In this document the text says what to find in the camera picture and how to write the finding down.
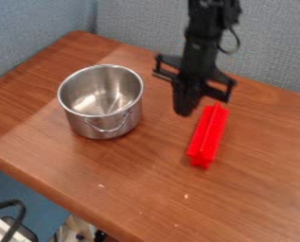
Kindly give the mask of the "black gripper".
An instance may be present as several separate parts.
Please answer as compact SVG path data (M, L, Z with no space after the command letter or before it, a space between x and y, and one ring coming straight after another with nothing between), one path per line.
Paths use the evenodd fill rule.
M192 114L203 96L221 102L231 100L237 81L217 67L217 41L186 41L181 56L157 54L153 74L173 85L173 109L181 116Z

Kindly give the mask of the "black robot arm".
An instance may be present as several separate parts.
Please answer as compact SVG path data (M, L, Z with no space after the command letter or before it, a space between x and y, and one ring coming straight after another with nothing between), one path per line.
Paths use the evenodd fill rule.
M239 51L241 40L233 25L243 14L240 0L189 0L189 24L182 55L158 54L153 74L173 86L173 109L189 116L204 96L231 99L237 81L217 67L219 52Z

